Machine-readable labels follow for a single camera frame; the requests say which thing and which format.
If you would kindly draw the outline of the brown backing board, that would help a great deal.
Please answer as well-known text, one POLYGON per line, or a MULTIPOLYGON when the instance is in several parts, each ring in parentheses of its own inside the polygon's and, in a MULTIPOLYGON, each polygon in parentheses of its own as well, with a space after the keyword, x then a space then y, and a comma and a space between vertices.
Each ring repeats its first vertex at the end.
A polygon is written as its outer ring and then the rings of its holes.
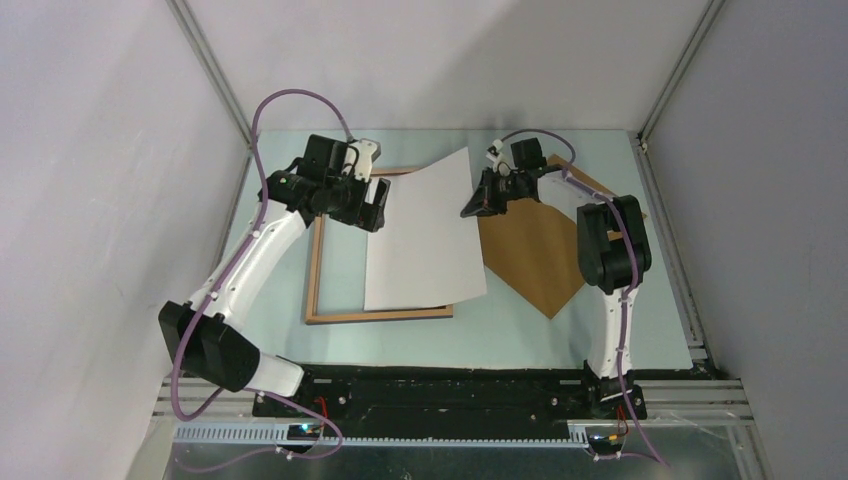
MULTIPOLYGON (((574 170, 579 179, 612 191, 574 170)), ((545 317, 554 318, 584 283, 576 262, 575 223, 523 200, 507 214, 477 218, 485 266, 545 317)))

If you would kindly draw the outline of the beach photo print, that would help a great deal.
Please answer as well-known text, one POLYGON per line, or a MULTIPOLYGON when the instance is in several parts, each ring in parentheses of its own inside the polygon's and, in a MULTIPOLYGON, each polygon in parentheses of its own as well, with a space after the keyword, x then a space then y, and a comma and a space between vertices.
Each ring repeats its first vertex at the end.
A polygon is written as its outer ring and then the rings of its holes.
POLYGON ((440 307, 485 295, 478 223, 460 216, 473 193, 469 149, 389 180, 385 225, 367 240, 364 308, 440 307))

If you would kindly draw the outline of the wooden picture frame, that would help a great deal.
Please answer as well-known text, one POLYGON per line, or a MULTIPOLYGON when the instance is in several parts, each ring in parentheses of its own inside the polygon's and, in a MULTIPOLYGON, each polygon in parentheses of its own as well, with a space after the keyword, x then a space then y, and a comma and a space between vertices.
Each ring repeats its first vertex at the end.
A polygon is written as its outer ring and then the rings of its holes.
POLYGON ((323 264, 324 233, 328 223, 326 216, 318 217, 312 224, 312 244, 307 279, 304 321, 307 325, 356 324, 371 322, 445 319, 454 315, 454 305, 439 307, 362 311, 354 313, 320 314, 318 312, 323 264))

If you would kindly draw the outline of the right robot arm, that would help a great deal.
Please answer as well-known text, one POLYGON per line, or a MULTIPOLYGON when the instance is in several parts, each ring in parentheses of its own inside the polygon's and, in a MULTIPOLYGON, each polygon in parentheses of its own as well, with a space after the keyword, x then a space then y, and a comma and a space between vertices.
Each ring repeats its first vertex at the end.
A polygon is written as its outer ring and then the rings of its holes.
POLYGON ((512 204, 532 200, 575 223, 578 271, 586 285, 599 289, 604 306, 585 361, 581 402, 591 416, 606 418, 632 398, 633 304, 652 266, 640 203, 579 179, 572 162, 549 163, 537 138, 512 143, 510 155, 503 148, 501 138, 487 148, 491 164, 460 215, 505 215, 512 204))

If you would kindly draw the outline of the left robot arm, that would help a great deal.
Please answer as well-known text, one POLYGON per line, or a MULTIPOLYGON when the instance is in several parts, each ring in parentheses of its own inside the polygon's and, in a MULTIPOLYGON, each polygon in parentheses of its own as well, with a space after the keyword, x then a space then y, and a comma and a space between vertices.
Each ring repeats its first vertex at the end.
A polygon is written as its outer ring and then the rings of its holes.
POLYGON ((323 217, 373 233, 385 224, 390 181, 372 180, 381 146, 311 135, 302 156, 266 177, 256 216, 236 249, 188 300, 167 302, 158 321, 178 372, 230 392, 270 392, 292 416, 316 403, 304 369, 264 353, 243 331, 272 270, 313 222, 323 217))

